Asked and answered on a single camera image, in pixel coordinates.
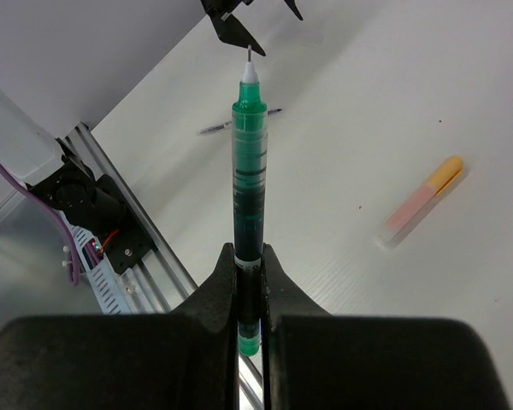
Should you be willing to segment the green gel pen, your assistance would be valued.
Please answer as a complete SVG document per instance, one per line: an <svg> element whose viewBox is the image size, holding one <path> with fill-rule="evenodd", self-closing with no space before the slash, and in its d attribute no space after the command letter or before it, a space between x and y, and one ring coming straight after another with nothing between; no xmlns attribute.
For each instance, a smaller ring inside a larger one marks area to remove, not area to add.
<svg viewBox="0 0 513 410"><path fill-rule="evenodd" d="M232 106L234 263L237 276L238 344L245 356L260 348L261 270L268 153L268 108L251 48L238 100Z"/></svg>

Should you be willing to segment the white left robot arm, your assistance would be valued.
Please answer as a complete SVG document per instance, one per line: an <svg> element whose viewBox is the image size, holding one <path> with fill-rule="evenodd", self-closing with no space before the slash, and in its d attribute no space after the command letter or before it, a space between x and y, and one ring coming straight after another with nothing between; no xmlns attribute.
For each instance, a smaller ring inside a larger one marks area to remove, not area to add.
<svg viewBox="0 0 513 410"><path fill-rule="evenodd" d="M167 169L169 138L152 137L150 124L184 136L180 105L163 98L151 114L121 104L165 56L175 63L166 86L181 91L195 67L180 56L190 39L236 55L197 1L0 1L0 162L36 182L57 168L56 139L84 123L145 205L221 196L226 168L198 160L197 147L181 156L195 176L176 176L152 194L146 177Z"/></svg>

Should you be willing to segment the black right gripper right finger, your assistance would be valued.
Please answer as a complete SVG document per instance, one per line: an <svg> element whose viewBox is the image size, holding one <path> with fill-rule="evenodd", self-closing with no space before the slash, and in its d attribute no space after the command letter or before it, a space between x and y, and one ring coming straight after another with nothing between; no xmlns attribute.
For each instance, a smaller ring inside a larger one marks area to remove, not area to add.
<svg viewBox="0 0 513 410"><path fill-rule="evenodd" d="M267 409L506 409L480 336L454 319L334 316L266 246L262 370Z"/></svg>

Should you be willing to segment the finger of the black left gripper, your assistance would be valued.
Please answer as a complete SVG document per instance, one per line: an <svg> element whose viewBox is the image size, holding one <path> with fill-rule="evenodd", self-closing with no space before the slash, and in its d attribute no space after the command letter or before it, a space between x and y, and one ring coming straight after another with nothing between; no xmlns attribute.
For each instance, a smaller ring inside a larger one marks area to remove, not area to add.
<svg viewBox="0 0 513 410"><path fill-rule="evenodd" d="M286 4L286 6L294 13L294 15L300 21L302 21L304 19L302 14L300 13L300 11L298 9L298 6L296 5L296 1L295 0L284 0L284 3Z"/></svg>
<svg viewBox="0 0 513 410"><path fill-rule="evenodd" d="M209 17L217 37L224 43L239 48L251 48L253 53L265 56L262 46L243 24L233 15L241 0L201 0L205 14Z"/></svg>

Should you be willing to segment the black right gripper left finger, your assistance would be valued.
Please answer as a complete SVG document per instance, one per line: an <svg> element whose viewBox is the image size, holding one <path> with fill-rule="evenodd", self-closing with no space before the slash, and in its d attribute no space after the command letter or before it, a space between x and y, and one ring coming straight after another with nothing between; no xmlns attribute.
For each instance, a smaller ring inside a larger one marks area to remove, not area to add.
<svg viewBox="0 0 513 410"><path fill-rule="evenodd" d="M170 313L32 316L0 331L0 409L235 409L233 246Z"/></svg>

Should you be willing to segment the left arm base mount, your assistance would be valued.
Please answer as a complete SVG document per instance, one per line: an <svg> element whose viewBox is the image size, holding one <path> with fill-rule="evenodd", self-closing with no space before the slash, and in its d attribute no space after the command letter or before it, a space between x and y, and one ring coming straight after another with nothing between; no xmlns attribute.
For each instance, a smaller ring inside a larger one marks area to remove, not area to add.
<svg viewBox="0 0 513 410"><path fill-rule="evenodd" d="M115 181L93 171L62 140L62 166L29 191L67 221L90 231L103 245L115 273L122 275L153 250L153 242Z"/></svg>

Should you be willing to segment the orange marker pen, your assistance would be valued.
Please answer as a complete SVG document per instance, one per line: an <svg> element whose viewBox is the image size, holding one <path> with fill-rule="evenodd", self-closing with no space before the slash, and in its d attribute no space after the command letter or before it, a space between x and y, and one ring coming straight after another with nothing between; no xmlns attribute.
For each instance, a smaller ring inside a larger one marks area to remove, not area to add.
<svg viewBox="0 0 513 410"><path fill-rule="evenodd" d="M381 227L377 241L380 245L388 245L427 205L439 188L434 184L423 184L416 189Z"/></svg>

